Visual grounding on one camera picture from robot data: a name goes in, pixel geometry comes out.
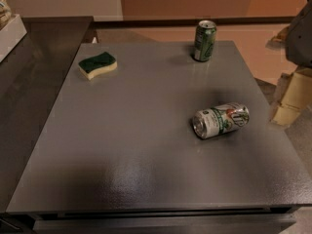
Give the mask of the silver 7up can lying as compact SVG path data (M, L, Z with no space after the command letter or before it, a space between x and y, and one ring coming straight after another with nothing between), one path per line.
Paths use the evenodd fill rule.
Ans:
M198 137L208 139L240 130L249 120L250 111L244 104L230 102L197 111L192 126Z

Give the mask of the green upright soda can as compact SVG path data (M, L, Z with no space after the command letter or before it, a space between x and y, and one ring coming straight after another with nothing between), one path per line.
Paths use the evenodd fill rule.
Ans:
M216 25L211 20L201 20L194 40L194 58L198 61L209 61L213 54L216 37Z

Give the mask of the green and yellow sponge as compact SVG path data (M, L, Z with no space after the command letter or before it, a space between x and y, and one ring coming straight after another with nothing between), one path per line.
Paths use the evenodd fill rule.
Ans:
M79 70L88 79L111 72L117 68L117 60L108 52L104 52L94 57L85 58L79 62Z

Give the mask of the white box on counter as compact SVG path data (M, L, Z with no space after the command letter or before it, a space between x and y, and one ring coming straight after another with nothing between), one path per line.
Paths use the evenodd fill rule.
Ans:
M20 15L13 15L0 30L0 62L13 50L26 33L27 30Z

